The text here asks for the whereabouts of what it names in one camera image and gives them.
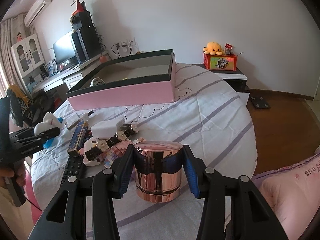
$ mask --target pink box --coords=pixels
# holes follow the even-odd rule
[[[74,110],[174,102],[172,49],[132,55],[101,64],[67,93]],[[105,84],[90,87],[93,78]]]

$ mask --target white wall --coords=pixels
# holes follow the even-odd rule
[[[316,91],[320,31],[300,0],[84,1],[109,51],[134,37],[140,50],[172,48],[177,62],[202,63],[207,42],[227,42],[243,52],[238,67],[250,88]],[[71,30],[71,2],[53,0],[37,20],[43,50]],[[44,57],[50,59],[48,51]]]

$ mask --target red triangular object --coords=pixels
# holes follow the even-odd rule
[[[75,12],[72,14],[72,16],[75,15],[75,14],[77,14],[78,12],[84,12],[84,9],[83,9],[83,7],[82,7],[82,5],[81,5],[81,3],[80,3],[79,0],[77,0],[77,9],[76,9]]]

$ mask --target beige curtain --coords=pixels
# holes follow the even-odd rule
[[[18,85],[26,93],[22,82],[18,76],[11,55],[11,26],[12,18],[0,24],[0,95],[5,96],[9,85]]]

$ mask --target black remote control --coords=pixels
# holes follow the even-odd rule
[[[85,165],[83,164],[82,160],[83,157],[81,155],[76,157],[69,157],[65,170],[63,172],[60,186],[65,183],[71,176],[76,176],[78,179],[81,179],[85,170]]]

